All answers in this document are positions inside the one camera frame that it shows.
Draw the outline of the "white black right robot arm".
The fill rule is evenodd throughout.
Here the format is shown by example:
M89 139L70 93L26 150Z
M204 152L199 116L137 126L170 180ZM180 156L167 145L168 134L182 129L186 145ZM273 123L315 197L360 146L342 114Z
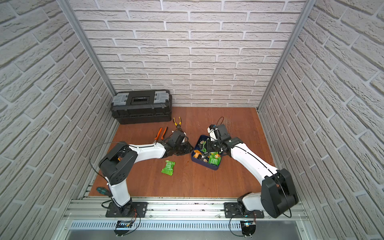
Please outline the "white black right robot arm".
M256 155L239 138L233 138L225 125L208 127L209 147L225 153L242 164L261 185L259 194L248 193L238 198L243 215L265 211L272 218L290 212L299 202L292 175L287 169L277 169Z

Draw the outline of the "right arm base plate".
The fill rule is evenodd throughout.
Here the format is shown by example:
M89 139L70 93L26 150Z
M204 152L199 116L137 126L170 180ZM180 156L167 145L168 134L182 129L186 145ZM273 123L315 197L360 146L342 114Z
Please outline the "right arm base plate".
M247 219L263 219L264 212L260 210L249 211L241 203L226 202L224 203L225 217L230 218L247 218Z

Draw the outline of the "dark blue storage box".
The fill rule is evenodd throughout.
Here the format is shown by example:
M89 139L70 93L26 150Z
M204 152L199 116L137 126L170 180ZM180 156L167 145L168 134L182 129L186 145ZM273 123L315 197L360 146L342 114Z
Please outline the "dark blue storage box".
M210 139L210 137L209 136L205 136L205 135L201 135L200 138L198 139L195 147L194 147L194 150L198 150L198 151L200 151L202 153L203 157L201 158L201 160L193 158L194 150L191 153L191 160L194 163L202 165L203 167L206 167L208 169L216 171L216 170L219 169L220 165L219 166L213 166L213 165L209 164L210 152L207 151L207 139Z

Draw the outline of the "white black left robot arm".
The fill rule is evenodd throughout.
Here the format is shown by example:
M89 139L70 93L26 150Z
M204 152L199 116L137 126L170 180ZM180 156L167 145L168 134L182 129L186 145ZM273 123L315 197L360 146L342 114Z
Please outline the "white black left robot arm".
M190 154L193 149L186 134L180 131L175 131L168 138L148 145L116 143L114 148L99 161L102 176L112 194L112 202L121 209L132 200L126 179L135 163L164 159L173 155L183 156Z

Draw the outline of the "green cookie packet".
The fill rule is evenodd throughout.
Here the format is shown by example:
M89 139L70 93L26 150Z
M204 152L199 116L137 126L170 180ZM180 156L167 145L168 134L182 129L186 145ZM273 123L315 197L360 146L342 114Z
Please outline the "green cookie packet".
M175 162L166 160L165 167L161 170L161 173L166 174L168 176L172 176L174 173Z

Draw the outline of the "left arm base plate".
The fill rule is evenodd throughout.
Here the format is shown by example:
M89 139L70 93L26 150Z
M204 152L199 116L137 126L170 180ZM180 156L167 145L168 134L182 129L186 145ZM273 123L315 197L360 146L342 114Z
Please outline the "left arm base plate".
M115 203L110 202L106 218L132 218L135 214L137 217L144 218L147 212L148 202L131 202L123 207L118 207Z

